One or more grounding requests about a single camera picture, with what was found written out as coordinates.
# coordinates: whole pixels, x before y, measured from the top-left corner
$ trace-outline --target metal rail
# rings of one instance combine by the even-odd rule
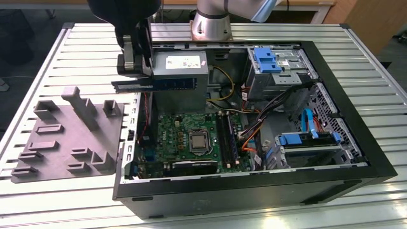
[[[234,40],[313,41],[346,95],[362,117],[398,176],[362,187],[329,203],[228,212],[204,216],[141,221],[113,202],[113,176],[13,184],[15,166],[35,117],[38,100],[59,99],[65,85],[77,85],[83,98],[130,103],[131,94],[114,94],[115,74],[113,27],[75,24],[62,30],[37,79],[21,103],[10,128],[0,142],[0,227],[13,228],[401,228],[407,218],[407,99],[397,83],[381,68],[352,31],[337,25],[233,24]],[[154,24],[154,40],[189,40],[186,24]]]

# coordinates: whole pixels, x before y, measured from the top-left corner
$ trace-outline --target ram slot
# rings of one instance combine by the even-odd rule
[[[234,142],[234,136],[230,126],[229,116],[224,113],[217,114],[216,117],[216,128],[218,146],[221,151],[221,162],[225,168],[230,168],[237,162],[237,148]]]
[[[228,133],[229,133],[229,147],[230,147],[230,153],[232,153],[232,158],[233,158],[233,164],[238,164],[238,154],[237,154],[237,145],[236,145],[236,140],[234,140],[234,133],[233,133],[233,127],[230,124],[230,116],[225,116],[226,123],[228,123]]]

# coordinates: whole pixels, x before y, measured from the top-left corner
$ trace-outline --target label sticker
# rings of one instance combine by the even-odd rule
[[[198,56],[167,56],[165,59],[165,69],[199,68],[201,60]]]
[[[241,92],[241,99],[242,99],[244,101],[246,101],[246,93],[245,93],[245,92]]]
[[[261,158],[257,155],[254,155],[254,161],[256,161],[256,163],[260,166],[261,165]]]
[[[288,65],[288,61],[278,61],[278,65]]]

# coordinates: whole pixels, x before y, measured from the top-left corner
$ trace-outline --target yellow wire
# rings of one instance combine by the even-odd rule
[[[217,69],[218,71],[221,71],[221,73],[226,76],[226,78],[229,79],[229,82],[230,82],[230,93],[224,96],[222,98],[218,98],[218,99],[206,99],[206,101],[221,101],[221,100],[225,100],[226,98],[229,98],[232,95],[233,95],[233,92],[234,92],[234,84],[233,84],[233,80],[230,79],[230,76],[224,72],[224,70],[221,70],[221,68],[218,68],[217,66],[213,66],[213,69]]]

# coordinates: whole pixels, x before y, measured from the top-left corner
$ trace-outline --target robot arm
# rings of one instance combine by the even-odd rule
[[[137,80],[151,80],[151,40],[147,17],[158,10],[161,0],[87,0],[94,16],[114,26],[122,54],[117,73]]]
[[[282,0],[197,0],[197,13],[191,24],[195,40],[222,41],[230,37],[229,14],[264,22],[272,8]]]

